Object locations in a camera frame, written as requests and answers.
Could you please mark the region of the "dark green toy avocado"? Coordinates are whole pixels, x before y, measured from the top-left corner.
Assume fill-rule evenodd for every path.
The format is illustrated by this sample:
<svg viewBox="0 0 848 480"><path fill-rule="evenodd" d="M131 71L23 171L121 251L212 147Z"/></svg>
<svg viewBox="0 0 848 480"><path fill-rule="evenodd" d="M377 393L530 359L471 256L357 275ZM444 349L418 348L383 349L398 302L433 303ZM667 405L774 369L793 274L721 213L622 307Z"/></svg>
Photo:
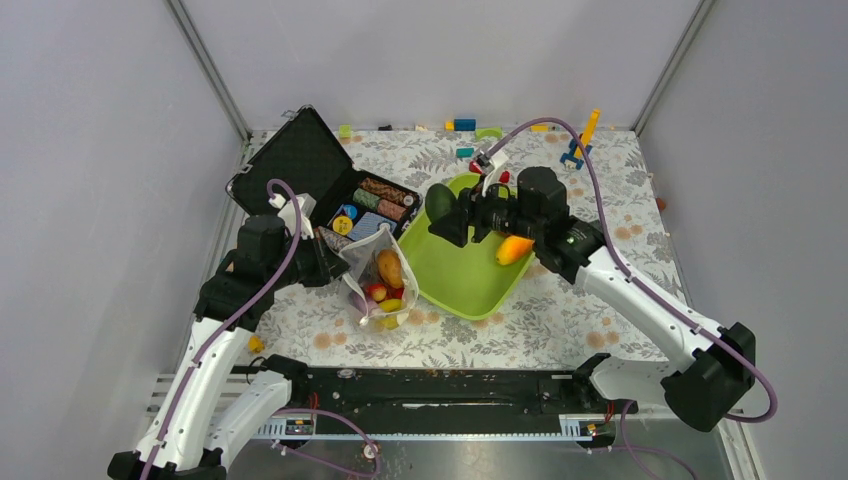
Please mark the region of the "dark green toy avocado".
<svg viewBox="0 0 848 480"><path fill-rule="evenodd" d="M425 212L431 223L435 224L456 207L456 194L448 186L436 183L428 188L425 195Z"/></svg>

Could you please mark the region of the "brown toy fruit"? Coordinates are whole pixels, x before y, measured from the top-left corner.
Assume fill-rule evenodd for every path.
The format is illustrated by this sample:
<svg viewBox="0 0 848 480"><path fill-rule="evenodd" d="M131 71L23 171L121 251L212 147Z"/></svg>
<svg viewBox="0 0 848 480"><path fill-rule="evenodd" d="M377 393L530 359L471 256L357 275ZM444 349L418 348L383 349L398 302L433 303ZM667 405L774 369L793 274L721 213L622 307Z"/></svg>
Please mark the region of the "brown toy fruit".
<svg viewBox="0 0 848 480"><path fill-rule="evenodd" d="M392 249L381 250L376 257L377 269L382 280L392 289L404 287L403 269L399 255Z"/></svg>

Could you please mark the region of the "clear zip top bag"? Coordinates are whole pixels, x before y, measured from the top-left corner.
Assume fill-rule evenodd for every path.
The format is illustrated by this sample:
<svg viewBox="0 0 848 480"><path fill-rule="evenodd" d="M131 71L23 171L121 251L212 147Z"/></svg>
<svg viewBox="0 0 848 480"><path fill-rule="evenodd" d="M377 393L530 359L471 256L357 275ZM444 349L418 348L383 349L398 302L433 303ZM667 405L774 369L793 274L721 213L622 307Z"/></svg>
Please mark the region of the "clear zip top bag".
<svg viewBox="0 0 848 480"><path fill-rule="evenodd" d="M406 304L406 321L419 297L417 279L398 242L386 225L383 225L377 233L343 247L340 251L340 257L348 264L349 269L341 277L340 295L342 300L346 302L347 311L354 323L370 330L383 328L378 323L378 320L383 316L379 307L375 308L373 315L363 316L353 308L348 300L348 294L357 292L366 295L365 288L368 285L374 283L387 285L378 273L376 261L377 254L383 249L392 249L400 257L404 281L404 294L401 299Z"/></svg>

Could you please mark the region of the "red lychee bunch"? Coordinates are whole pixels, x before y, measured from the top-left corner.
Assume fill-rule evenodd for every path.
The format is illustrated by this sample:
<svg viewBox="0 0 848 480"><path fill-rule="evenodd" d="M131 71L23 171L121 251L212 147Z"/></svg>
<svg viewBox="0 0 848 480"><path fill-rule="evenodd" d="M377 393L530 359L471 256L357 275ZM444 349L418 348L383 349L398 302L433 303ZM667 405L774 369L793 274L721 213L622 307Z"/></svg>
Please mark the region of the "red lychee bunch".
<svg viewBox="0 0 848 480"><path fill-rule="evenodd" d="M391 299L401 299L404 294L404 288L394 288L382 283L374 283L365 288L366 297L375 303L382 303Z"/></svg>

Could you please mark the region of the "yellow green toy fruit slice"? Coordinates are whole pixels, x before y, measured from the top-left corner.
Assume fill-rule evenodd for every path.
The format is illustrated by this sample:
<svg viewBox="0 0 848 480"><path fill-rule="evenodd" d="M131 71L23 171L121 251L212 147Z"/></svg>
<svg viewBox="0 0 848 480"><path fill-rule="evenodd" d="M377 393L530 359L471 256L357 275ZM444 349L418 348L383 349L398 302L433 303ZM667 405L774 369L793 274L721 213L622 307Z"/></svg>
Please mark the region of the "yellow green toy fruit slice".
<svg viewBox="0 0 848 480"><path fill-rule="evenodd" d="M406 304L402 299L391 298L378 304L383 316L378 323L386 330L394 330L406 321Z"/></svg>

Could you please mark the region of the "purple toy eggplant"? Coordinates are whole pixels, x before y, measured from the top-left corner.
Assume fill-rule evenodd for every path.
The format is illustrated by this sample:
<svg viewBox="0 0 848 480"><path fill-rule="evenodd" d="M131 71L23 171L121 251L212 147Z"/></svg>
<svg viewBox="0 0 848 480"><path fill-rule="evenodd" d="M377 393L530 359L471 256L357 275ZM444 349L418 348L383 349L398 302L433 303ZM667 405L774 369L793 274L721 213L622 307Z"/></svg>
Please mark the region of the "purple toy eggplant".
<svg viewBox="0 0 848 480"><path fill-rule="evenodd" d="M353 308L363 316L373 315L375 308L378 308L378 305L373 299L357 292L350 292L348 294L348 300Z"/></svg>

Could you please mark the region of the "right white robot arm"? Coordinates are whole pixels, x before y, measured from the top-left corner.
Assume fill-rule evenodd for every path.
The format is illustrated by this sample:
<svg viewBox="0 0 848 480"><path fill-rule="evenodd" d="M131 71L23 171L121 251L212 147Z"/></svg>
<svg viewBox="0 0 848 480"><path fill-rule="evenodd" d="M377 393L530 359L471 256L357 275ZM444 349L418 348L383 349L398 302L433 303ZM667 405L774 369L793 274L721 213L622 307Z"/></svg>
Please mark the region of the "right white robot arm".
<svg viewBox="0 0 848 480"><path fill-rule="evenodd" d="M603 300L664 354L657 364L595 355L582 366L588 375L573 386L583 410L634 400L665 406L689 427L709 432L754 386L754 333L689 310L639 273L597 224L571 214L566 188L550 168L522 171L516 193L485 178L459 193L435 184L425 211L429 232L459 248L491 233L532 241L545 268Z"/></svg>

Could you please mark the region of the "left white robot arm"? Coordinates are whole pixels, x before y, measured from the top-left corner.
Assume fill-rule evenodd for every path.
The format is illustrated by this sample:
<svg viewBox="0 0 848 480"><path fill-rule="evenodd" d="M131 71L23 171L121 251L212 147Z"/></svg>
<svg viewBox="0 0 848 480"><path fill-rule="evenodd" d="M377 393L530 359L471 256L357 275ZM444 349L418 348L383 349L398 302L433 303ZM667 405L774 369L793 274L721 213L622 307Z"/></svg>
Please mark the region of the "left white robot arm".
<svg viewBox="0 0 848 480"><path fill-rule="evenodd" d="M241 397L209 429L227 378L274 294L292 285L325 286L348 268L315 237L302 213L249 217L199 292L183 359L153 423L132 451L115 454L111 479L223 479L227 467L276 401L296 411L310 385L292 371L259 375L260 389Z"/></svg>

